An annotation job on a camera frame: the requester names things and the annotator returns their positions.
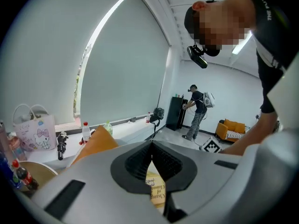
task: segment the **orange cushion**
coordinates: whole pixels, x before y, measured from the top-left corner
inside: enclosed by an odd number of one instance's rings
[[[245,133],[245,124],[237,123],[237,125],[235,126],[235,132]]]
[[[228,119],[225,119],[223,124],[228,127],[229,131],[235,131],[235,126],[237,125],[237,122],[233,122]]]
[[[110,133],[100,125],[72,164],[91,154],[103,152],[115,147],[118,147],[118,144],[115,142],[114,138],[112,138]]]

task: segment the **man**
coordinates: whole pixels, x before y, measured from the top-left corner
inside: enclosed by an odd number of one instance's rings
[[[278,116],[267,94],[299,49],[298,33],[294,30],[298,27],[298,13],[294,12],[292,1],[295,0],[197,1],[186,13],[186,29],[206,49],[237,44],[249,30],[256,41],[263,87],[262,114],[242,139],[222,151],[224,154],[243,155],[246,147],[261,143],[274,129]]]
[[[199,92],[197,90],[197,86],[194,84],[190,86],[190,91],[192,92],[192,96],[184,109],[188,109],[196,105],[196,111],[188,133],[186,135],[182,135],[184,139],[189,141],[191,141],[192,138],[194,138],[194,140],[196,139],[199,131],[199,125],[206,114],[206,106],[203,103],[204,94]]]

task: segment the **blue bottle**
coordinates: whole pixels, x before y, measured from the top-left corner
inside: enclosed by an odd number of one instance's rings
[[[21,181],[11,170],[9,163],[2,152],[0,152],[0,171],[14,188],[19,189],[22,186]]]

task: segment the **orange sofa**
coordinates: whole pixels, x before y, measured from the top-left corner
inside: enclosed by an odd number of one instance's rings
[[[239,139],[232,139],[232,138],[225,139],[228,130],[234,131],[236,133],[244,134],[245,133],[245,124],[233,122],[228,119],[225,119],[223,124],[218,123],[217,129],[216,129],[216,135],[221,140],[228,140],[228,141],[236,142]]]

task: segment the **red bottle cap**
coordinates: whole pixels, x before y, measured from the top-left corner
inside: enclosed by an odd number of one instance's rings
[[[15,168],[18,168],[19,167],[19,162],[15,159],[15,160],[13,160],[13,166],[15,167]]]

